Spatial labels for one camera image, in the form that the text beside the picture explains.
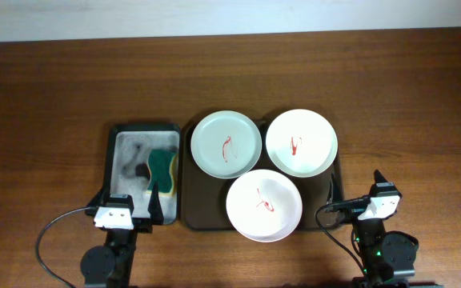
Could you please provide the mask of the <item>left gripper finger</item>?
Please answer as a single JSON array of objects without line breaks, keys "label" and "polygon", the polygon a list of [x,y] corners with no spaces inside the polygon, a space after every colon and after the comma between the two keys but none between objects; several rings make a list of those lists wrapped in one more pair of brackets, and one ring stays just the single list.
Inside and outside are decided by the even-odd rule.
[{"label": "left gripper finger", "polygon": [[159,198],[159,188],[157,182],[154,182],[152,186],[152,191],[150,194],[150,200],[147,210],[150,214],[150,220],[153,224],[163,224],[164,215],[162,212],[161,202]]},{"label": "left gripper finger", "polygon": [[99,207],[104,206],[110,195],[110,187],[104,186],[101,190],[92,198],[92,206]]}]

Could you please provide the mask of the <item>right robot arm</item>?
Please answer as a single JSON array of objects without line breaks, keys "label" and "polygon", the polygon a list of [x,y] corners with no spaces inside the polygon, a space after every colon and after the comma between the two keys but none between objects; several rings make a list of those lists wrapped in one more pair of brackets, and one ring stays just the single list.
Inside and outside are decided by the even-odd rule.
[{"label": "right robot arm", "polygon": [[351,281],[353,287],[408,287],[415,275],[414,262],[419,249],[417,238],[400,231],[386,231],[384,222],[395,215],[402,199],[393,182],[379,170],[374,183],[361,198],[334,202],[323,207],[336,213],[337,223],[352,225],[353,250],[345,249],[363,273]]}]

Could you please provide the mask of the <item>green and yellow sponge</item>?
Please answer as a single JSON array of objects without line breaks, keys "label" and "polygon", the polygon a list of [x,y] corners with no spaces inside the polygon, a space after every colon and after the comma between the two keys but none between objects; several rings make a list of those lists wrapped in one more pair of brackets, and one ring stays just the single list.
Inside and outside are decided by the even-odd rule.
[{"label": "green and yellow sponge", "polygon": [[163,197],[172,197],[176,192],[178,154],[170,150],[152,150],[147,159],[150,171],[147,194],[152,194],[154,184],[158,184],[158,194]]}]

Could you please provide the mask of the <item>white plate with pink rim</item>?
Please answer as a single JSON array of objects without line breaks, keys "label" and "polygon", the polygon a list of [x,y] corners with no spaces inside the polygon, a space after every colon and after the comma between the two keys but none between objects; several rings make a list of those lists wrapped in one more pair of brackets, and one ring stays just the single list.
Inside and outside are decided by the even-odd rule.
[{"label": "white plate with pink rim", "polygon": [[256,242],[276,242],[298,226],[303,202],[298,188],[273,170],[252,170],[237,178],[226,196],[232,226]]}]

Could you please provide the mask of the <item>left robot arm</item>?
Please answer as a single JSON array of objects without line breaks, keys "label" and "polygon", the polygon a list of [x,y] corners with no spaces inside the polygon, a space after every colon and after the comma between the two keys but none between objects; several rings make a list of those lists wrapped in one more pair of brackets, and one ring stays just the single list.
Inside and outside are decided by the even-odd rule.
[{"label": "left robot arm", "polygon": [[150,234],[164,221],[158,184],[152,186],[147,218],[134,218],[134,201],[129,194],[111,194],[101,189],[89,202],[88,215],[106,232],[101,246],[90,248],[82,257],[80,270],[85,287],[128,287],[139,234]]}]

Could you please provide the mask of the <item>pale green plate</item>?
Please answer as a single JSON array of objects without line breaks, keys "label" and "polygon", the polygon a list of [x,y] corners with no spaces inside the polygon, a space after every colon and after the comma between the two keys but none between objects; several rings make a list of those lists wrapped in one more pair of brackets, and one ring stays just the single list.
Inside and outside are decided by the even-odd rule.
[{"label": "pale green plate", "polygon": [[246,115],[220,110],[194,128],[190,152],[197,166],[215,178],[237,178],[251,170],[262,153],[259,128]]}]

